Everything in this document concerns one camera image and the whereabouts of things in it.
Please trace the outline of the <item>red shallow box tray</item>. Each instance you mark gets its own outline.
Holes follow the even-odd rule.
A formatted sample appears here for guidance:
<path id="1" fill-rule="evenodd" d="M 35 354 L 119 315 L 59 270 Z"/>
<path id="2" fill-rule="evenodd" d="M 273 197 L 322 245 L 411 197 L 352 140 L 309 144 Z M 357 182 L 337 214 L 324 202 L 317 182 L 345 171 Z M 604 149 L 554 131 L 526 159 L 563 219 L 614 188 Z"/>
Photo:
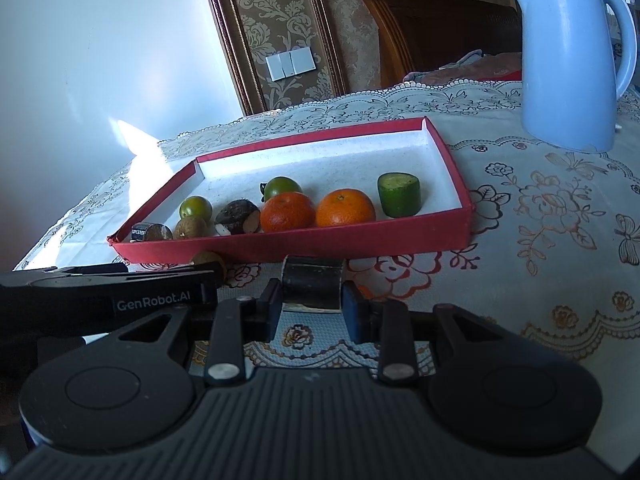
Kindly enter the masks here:
<path id="1" fill-rule="evenodd" d="M 378 177 L 408 172 L 421 185 L 422 206 L 411 217 L 379 211 L 370 223 L 280 233 L 219 235 L 194 240 L 134 242 L 132 227 L 152 222 L 173 228 L 189 196 L 215 209 L 245 198 L 262 202 L 260 185 L 289 177 L 314 202 L 339 188 L 356 188 L 377 204 Z M 186 263 L 202 250 L 243 262 L 276 262 L 287 255 L 339 259 L 443 252 L 468 246 L 474 205 L 454 159 L 427 118 L 372 122 L 226 148 L 186 162 L 108 237 L 134 263 Z"/>

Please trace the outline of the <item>white wall light switch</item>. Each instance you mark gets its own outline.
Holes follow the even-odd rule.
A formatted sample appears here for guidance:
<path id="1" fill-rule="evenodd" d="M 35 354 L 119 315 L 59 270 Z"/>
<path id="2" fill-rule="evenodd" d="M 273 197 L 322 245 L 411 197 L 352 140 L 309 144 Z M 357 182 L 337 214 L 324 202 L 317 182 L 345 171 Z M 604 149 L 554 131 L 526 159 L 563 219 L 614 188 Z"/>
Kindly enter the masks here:
<path id="1" fill-rule="evenodd" d="M 269 55 L 265 58 L 265 61 L 271 81 L 312 72 L 317 68 L 310 47 Z"/>

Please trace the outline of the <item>green tomato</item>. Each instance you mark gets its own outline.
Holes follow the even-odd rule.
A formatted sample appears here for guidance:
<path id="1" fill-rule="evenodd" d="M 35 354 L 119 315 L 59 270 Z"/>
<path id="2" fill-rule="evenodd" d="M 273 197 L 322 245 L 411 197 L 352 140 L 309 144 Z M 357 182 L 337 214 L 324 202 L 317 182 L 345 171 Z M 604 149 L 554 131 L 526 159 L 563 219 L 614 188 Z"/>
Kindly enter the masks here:
<path id="1" fill-rule="evenodd" d="M 277 196 L 281 193 L 287 192 L 303 192 L 300 185 L 291 178 L 288 177 L 274 177 L 266 183 L 260 185 L 260 192 L 262 193 L 262 202 L 268 202 L 270 198 Z"/>
<path id="2" fill-rule="evenodd" d="M 206 224 L 209 224 L 212 214 L 213 206 L 209 203 L 209 200 L 203 196 L 189 196 L 180 204 L 179 207 L 179 216 L 181 219 L 196 217 L 201 218 Z"/>

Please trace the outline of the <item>white lace tablecloth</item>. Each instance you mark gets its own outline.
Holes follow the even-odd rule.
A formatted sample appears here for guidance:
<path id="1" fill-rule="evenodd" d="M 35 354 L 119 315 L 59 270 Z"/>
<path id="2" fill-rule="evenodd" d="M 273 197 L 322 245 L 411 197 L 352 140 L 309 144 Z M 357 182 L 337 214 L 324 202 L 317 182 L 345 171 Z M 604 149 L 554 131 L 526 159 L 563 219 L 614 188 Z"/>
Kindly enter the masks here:
<path id="1" fill-rule="evenodd" d="M 582 154 L 528 136 L 515 81 L 401 84 L 183 133 L 97 185 L 23 258 L 25 269 L 116 259 L 107 237 L 187 160 L 235 145 L 347 125 L 427 117 L 474 204 L 453 252 L 355 260 L 370 297 L 413 309 L 451 302 L 579 362 L 603 408 L 590 448 L 613 468 L 639 454 L 639 93 L 618 101 L 611 151 Z"/>

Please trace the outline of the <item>green cucumber piece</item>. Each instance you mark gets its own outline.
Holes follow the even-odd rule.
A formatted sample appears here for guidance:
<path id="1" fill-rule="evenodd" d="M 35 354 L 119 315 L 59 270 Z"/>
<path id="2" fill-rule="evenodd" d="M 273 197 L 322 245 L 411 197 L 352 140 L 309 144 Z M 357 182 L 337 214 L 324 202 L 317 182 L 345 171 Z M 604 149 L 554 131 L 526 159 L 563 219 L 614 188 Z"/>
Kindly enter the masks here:
<path id="1" fill-rule="evenodd" d="M 413 216 L 422 207 L 420 180 L 405 172 L 381 174 L 378 177 L 378 197 L 387 217 Z"/>

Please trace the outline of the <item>dark sugarcane piece in tray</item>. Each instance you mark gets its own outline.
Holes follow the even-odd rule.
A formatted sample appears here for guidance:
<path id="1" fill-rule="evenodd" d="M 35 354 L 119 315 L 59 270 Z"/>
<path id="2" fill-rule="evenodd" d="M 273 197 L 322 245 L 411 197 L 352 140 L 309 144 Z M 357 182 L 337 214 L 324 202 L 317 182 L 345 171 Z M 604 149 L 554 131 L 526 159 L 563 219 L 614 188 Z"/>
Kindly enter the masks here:
<path id="1" fill-rule="evenodd" d="M 163 223 L 137 222 L 131 227 L 130 240 L 135 242 L 156 242 L 157 240 L 172 240 L 171 229 Z"/>

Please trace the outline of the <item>right orange tangerine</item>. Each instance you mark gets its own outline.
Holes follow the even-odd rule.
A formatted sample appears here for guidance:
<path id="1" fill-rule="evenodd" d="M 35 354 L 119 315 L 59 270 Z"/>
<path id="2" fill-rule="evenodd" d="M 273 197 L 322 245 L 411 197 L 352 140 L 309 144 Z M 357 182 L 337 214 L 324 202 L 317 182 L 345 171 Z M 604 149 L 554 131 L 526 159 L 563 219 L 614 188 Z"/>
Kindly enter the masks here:
<path id="1" fill-rule="evenodd" d="M 316 226 L 351 226 L 376 219 L 370 198 L 356 188 L 341 188 L 324 196 L 316 210 Z"/>

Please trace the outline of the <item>brown longan in tray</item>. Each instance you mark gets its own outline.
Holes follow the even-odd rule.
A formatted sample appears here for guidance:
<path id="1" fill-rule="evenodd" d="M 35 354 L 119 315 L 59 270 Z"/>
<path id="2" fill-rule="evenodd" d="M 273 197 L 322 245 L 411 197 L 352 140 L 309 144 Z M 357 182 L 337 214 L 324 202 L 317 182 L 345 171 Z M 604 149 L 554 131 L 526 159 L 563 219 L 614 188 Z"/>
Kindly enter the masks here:
<path id="1" fill-rule="evenodd" d="M 181 218 L 174 229 L 175 240 L 192 240 L 192 238 L 206 237 L 207 235 L 207 222 L 198 216 Z"/>

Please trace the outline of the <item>orange tangerine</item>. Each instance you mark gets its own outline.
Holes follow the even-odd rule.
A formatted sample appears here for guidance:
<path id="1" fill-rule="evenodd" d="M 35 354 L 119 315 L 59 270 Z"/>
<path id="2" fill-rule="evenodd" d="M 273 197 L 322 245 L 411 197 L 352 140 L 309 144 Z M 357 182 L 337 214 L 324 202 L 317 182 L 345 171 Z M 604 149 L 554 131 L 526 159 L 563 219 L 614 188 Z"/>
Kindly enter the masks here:
<path id="1" fill-rule="evenodd" d="M 260 226 L 267 233 L 310 228 L 316 211 L 311 199 L 301 192 L 284 192 L 265 202 Z"/>
<path id="2" fill-rule="evenodd" d="M 356 188 L 341 188 L 324 196 L 316 210 L 316 226 L 351 226 L 376 219 L 370 198 Z"/>

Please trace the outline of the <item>left orange tangerine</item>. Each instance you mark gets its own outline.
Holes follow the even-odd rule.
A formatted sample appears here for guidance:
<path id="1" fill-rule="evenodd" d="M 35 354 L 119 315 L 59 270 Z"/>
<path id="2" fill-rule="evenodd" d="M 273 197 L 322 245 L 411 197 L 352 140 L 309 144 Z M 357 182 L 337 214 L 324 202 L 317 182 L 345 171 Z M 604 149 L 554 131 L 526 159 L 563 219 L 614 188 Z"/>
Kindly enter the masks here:
<path id="1" fill-rule="evenodd" d="M 267 233 L 310 228 L 316 211 L 311 199 L 301 192 L 284 192 L 265 202 L 260 226 Z"/>

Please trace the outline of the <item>dark water chestnut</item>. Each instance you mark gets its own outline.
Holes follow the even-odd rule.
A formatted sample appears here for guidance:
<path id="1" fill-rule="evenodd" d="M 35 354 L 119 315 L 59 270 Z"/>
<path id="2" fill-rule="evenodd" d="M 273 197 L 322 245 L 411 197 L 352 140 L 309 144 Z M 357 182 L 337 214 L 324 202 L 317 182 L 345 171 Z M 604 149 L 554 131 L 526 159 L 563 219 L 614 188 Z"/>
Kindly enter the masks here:
<path id="1" fill-rule="evenodd" d="M 250 200 L 232 200 L 215 218 L 218 235 L 252 234 L 259 231 L 260 210 Z"/>

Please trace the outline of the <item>striped pillow bedding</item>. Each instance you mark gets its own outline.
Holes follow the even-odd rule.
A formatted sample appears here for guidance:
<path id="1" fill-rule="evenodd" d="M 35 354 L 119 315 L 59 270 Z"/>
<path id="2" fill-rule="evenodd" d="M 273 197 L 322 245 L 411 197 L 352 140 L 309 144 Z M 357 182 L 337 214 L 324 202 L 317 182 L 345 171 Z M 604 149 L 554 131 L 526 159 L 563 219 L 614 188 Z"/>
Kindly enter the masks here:
<path id="1" fill-rule="evenodd" d="M 458 79 L 475 81 L 510 81 L 522 78 L 521 52 L 486 54 L 480 49 L 469 52 L 459 61 L 430 72 L 410 72 L 403 82 L 442 86 Z"/>

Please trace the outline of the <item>light blue electric kettle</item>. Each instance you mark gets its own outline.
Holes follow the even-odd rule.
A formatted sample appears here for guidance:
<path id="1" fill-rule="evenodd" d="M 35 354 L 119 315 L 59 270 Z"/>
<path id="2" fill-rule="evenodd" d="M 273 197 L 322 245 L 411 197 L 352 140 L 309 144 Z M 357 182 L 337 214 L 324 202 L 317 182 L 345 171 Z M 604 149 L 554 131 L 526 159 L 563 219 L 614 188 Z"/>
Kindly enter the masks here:
<path id="1" fill-rule="evenodd" d="M 626 0 L 516 0 L 522 11 L 522 124 L 539 140 L 606 152 L 638 40 Z"/>

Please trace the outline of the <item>gold framed wallpaper panel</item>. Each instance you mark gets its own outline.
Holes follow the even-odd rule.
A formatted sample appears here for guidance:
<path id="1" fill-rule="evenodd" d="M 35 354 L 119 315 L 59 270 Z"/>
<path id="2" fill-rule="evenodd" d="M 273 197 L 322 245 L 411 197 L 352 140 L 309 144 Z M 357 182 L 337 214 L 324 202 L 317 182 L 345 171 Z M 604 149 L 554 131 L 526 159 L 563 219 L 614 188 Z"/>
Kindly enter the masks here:
<path id="1" fill-rule="evenodd" d="M 326 0 L 208 0 L 244 114 L 348 92 Z M 308 47 L 314 70 L 274 81 L 267 58 Z"/>

